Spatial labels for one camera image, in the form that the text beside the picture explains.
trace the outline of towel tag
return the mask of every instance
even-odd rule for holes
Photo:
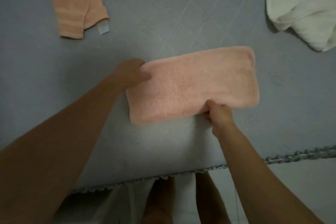
[[[99,22],[97,26],[98,26],[99,34],[101,35],[110,31],[109,24],[107,23],[107,21]]]

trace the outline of forearm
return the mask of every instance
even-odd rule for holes
[[[112,77],[0,152],[0,223],[44,223],[74,186],[113,103]]]
[[[250,223],[321,223],[273,174],[234,124],[221,129],[219,143]]]

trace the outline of terry cloth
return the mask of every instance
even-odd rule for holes
[[[255,58],[249,47],[218,48],[151,61],[152,79],[126,91],[133,124],[149,124],[208,111],[212,99],[231,108],[259,102]]]
[[[279,31],[292,27],[313,49],[336,46],[336,0],[266,0],[267,14]]]
[[[82,39],[84,30],[109,18],[102,0],[52,0],[59,34]]]

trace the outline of gray mattress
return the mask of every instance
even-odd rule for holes
[[[123,60],[248,45],[260,103],[234,119],[262,158],[336,144],[336,49],[277,33],[265,0],[103,0],[110,32],[60,38],[50,0],[0,0],[0,149],[72,103]],[[76,188],[225,164],[202,116],[136,127],[123,94]]]

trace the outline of peach towel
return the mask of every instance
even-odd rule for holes
[[[52,0],[59,34],[82,39],[84,30],[109,18],[102,0]]]
[[[218,48],[145,63],[152,79],[126,91],[131,123],[149,124],[206,112],[212,99],[231,108],[259,102],[254,53]]]

